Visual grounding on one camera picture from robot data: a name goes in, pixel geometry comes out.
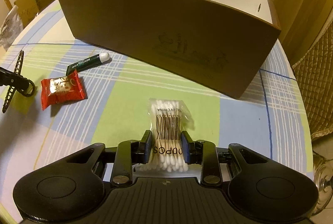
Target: plaid tablecloth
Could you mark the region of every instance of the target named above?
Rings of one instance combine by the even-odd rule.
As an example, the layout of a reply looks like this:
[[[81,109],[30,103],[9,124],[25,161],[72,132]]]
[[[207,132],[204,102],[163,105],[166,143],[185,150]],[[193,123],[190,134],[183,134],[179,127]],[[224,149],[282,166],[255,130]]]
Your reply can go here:
[[[148,99],[183,100],[195,121],[191,137],[219,147],[241,143],[308,177],[312,174],[309,126],[297,82],[279,41],[240,100],[154,66],[109,52],[112,62],[79,73],[88,98],[42,111],[40,81],[102,51],[76,40],[55,1],[19,35],[1,66],[13,70],[25,52],[22,75],[38,86],[34,97],[16,93],[0,115],[0,216],[21,220],[12,198],[25,174],[94,142],[117,146],[140,139],[150,127]],[[7,87],[0,87],[1,104]]]

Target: quilted fabric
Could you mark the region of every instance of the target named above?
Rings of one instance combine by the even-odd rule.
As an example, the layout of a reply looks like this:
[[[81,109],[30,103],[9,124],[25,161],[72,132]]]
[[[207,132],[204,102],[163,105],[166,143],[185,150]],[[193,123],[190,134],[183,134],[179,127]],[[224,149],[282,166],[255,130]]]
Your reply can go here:
[[[311,139],[333,132],[333,23],[293,69],[304,101]]]

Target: checkered tablecloth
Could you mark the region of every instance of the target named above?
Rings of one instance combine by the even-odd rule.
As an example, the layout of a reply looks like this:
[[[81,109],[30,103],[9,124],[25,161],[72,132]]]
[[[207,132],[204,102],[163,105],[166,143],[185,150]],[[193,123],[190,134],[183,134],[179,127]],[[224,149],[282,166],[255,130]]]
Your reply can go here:
[[[40,81],[64,76],[69,64],[102,48],[76,40],[55,1],[7,52],[0,48],[1,66],[13,70],[21,49],[22,75],[38,90],[31,98],[16,93],[0,115],[0,216],[8,223],[21,220],[12,191],[22,176],[94,142],[140,139],[150,128],[149,98],[183,100],[195,121],[194,140],[240,143],[313,178],[305,109],[279,41],[240,100],[110,51],[111,63],[79,73],[87,99],[45,111]],[[7,89],[0,87],[1,104]]]

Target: red snack package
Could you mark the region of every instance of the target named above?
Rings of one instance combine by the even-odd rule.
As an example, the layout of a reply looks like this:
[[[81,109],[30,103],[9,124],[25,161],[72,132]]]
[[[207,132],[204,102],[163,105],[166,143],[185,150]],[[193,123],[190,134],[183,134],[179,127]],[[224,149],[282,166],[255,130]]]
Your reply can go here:
[[[83,100],[85,98],[78,72],[75,70],[68,76],[43,79],[42,84],[42,109],[49,105],[63,103],[70,100]]]

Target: open cardboard box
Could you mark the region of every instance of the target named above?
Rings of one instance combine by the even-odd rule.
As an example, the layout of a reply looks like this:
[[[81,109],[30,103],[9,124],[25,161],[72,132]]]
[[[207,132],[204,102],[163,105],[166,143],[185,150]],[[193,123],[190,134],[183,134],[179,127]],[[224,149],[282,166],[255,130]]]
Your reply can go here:
[[[272,0],[59,0],[77,39],[239,98],[280,33]]]

